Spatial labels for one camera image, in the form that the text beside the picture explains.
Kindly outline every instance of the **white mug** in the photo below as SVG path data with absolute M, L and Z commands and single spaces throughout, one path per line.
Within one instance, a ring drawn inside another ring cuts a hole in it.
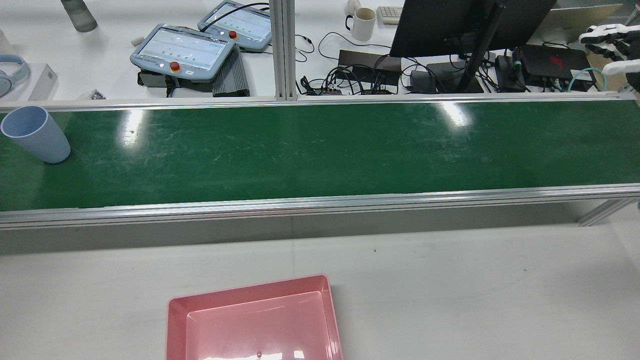
M 353 19 L 351 28 L 347 25 L 349 18 Z M 353 16 L 347 15 L 344 19 L 344 27 L 347 28 L 356 40 L 367 41 L 373 35 L 373 26 L 376 24 L 376 12 L 370 8 L 359 8 Z

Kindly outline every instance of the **pink tray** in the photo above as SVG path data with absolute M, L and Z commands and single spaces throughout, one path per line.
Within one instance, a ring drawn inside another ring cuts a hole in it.
M 342 360 L 326 275 L 169 301 L 166 360 Z

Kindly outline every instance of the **plastic cup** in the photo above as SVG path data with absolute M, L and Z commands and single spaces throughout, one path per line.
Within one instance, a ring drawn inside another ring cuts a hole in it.
M 13 110 L 2 120 L 0 130 L 28 153 L 50 164 L 63 161 L 71 153 L 60 126 L 39 106 Z

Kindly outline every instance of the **headphones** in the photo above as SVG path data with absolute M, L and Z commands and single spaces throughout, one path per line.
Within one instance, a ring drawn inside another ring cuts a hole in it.
M 0 55 L 0 63 L 17 63 L 20 65 L 18 71 L 12 75 L 7 75 L 0 70 L 0 97 L 2 97 L 11 91 L 11 88 L 17 83 L 29 77 L 29 65 L 17 55 Z

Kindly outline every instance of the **keyboard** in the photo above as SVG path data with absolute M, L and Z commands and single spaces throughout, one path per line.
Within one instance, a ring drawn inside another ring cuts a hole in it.
M 397 25 L 402 14 L 402 6 L 379 6 L 378 17 L 383 23 Z

